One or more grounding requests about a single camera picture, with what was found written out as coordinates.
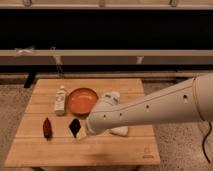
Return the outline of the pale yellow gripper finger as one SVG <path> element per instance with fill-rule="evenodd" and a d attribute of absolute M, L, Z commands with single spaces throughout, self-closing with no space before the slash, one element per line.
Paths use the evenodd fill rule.
<path fill-rule="evenodd" d="M 78 131 L 77 135 L 76 135 L 76 138 L 78 140 L 81 140 L 83 138 L 85 138 L 87 136 L 87 133 L 86 133 L 86 130 L 84 127 L 81 127 L 80 130 Z"/>

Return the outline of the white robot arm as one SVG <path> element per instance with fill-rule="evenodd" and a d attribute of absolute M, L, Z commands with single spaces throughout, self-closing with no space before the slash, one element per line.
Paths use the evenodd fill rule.
<path fill-rule="evenodd" d="M 213 121 L 213 73 L 126 103 L 119 102 L 118 92 L 107 92 L 97 101 L 76 138 L 123 126 L 202 121 Z"/>

